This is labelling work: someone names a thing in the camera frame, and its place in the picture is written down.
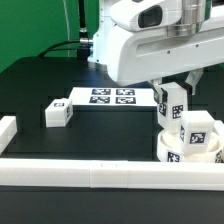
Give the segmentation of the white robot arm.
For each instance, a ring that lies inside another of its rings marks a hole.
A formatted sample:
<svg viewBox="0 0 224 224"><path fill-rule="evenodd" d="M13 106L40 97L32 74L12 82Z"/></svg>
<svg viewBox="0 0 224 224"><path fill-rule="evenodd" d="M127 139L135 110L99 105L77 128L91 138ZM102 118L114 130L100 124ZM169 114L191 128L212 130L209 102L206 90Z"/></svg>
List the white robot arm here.
<svg viewBox="0 0 224 224"><path fill-rule="evenodd" d="M164 77L186 72L187 87L224 62L224 0L99 0L99 28L88 58L121 86L148 81L157 102Z"/></svg>

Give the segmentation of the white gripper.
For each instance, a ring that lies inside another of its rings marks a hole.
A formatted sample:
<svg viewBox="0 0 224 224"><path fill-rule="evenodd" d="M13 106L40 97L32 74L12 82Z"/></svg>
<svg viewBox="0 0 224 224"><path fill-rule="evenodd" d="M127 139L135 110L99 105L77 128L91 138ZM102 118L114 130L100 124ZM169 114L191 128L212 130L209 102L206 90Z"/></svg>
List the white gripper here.
<svg viewBox="0 0 224 224"><path fill-rule="evenodd" d="M155 101L165 103L168 93L158 78L190 71L185 82L194 95L202 68L224 62L224 15L212 16L199 33L185 37L167 37L163 28L134 33L115 26L108 41L110 78L119 85L153 80Z"/></svg>

